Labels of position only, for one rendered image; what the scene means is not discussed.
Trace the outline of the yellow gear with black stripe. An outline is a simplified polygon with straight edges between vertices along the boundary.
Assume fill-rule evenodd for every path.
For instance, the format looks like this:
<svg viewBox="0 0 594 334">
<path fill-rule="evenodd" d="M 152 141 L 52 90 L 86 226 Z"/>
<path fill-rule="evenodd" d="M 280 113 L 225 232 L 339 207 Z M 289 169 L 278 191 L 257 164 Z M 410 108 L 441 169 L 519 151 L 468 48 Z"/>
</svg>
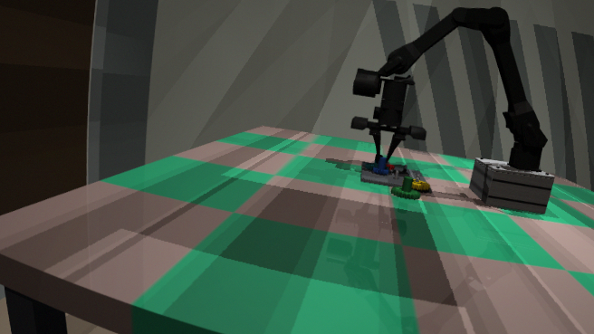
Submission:
<svg viewBox="0 0 594 334">
<path fill-rule="evenodd" d="M 430 189 L 430 185 L 426 182 L 420 181 L 416 182 L 415 179 L 413 179 L 412 182 L 412 187 L 413 189 L 417 189 L 417 190 L 422 190 L 422 189 Z"/>
</svg>

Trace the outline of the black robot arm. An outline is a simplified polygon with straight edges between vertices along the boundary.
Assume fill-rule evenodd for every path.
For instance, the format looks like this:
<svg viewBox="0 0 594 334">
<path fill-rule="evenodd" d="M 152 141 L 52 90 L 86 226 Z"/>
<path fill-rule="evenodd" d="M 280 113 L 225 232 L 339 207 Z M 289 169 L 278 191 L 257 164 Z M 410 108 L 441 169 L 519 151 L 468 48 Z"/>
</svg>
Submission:
<svg viewBox="0 0 594 334">
<path fill-rule="evenodd" d="M 493 49 L 508 101 L 508 112 L 504 111 L 503 116 L 506 120 L 506 128 L 513 133 L 515 141 L 507 165 L 520 170 L 542 172 L 539 169 L 541 153 L 548 139 L 540 129 L 535 111 L 526 100 L 510 42 L 510 20 L 505 9 L 501 7 L 455 8 L 414 42 L 391 52 L 388 62 L 378 72 L 358 69 L 352 94 L 376 98 L 376 94 L 380 94 L 381 84 L 384 81 L 381 99 L 405 102 L 407 84 L 415 85 L 411 76 L 408 75 L 406 78 L 395 76 L 394 80 L 380 77 L 406 73 L 425 51 L 444 39 L 457 26 L 481 31 L 484 39 Z"/>
</svg>

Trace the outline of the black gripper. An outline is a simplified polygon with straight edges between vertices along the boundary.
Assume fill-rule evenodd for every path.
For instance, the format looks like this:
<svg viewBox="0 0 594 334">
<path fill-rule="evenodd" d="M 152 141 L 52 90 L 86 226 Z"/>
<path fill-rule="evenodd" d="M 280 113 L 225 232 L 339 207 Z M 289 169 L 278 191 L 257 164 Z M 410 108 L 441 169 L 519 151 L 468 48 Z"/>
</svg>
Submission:
<svg viewBox="0 0 594 334">
<path fill-rule="evenodd" d="M 394 150 L 398 146 L 398 144 L 402 140 L 406 140 L 405 136 L 410 135 L 412 138 L 426 140 L 426 131 L 424 128 L 410 126 L 408 128 L 402 128 L 401 126 L 401 117 L 402 111 L 404 107 L 404 102 L 401 101 L 393 101 L 393 100 L 383 100 L 381 99 L 380 103 L 380 113 L 378 122 L 368 121 L 368 118 L 362 118 L 355 116 L 352 119 L 351 128 L 352 129 L 365 129 L 369 128 L 369 135 L 372 135 L 375 141 L 376 150 L 377 150 L 377 158 L 379 161 L 380 158 L 380 142 L 381 142 L 381 130 L 395 132 L 393 134 L 388 153 L 386 162 L 390 159 L 391 155 L 393 154 Z M 382 126 L 382 124 L 386 126 Z M 393 128 L 391 126 L 395 126 Z"/>
</svg>

